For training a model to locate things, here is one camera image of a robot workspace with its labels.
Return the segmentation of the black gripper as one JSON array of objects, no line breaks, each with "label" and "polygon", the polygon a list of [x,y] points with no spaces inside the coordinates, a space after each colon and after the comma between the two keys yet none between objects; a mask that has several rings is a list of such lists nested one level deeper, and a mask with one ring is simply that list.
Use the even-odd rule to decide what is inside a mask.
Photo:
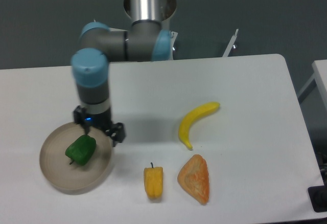
[{"label": "black gripper", "polygon": [[90,129],[96,128],[111,138],[112,147],[116,147],[118,142],[123,142],[126,137],[123,123],[114,123],[111,119],[111,108],[100,114],[90,114],[85,107],[77,106],[73,111],[74,123],[80,125],[85,135]]}]

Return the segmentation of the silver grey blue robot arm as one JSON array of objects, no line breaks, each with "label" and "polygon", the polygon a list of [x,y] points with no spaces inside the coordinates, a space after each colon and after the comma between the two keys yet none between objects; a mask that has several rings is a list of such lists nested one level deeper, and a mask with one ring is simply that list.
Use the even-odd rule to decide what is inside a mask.
[{"label": "silver grey blue robot arm", "polygon": [[79,50],[71,58],[80,105],[74,123],[87,135],[90,128],[102,131],[113,146],[123,142],[123,123],[113,123],[109,92],[109,64],[123,61],[167,60],[172,50],[170,32],[162,28],[161,0],[130,0],[131,29],[111,31],[93,21],[79,37]]}]

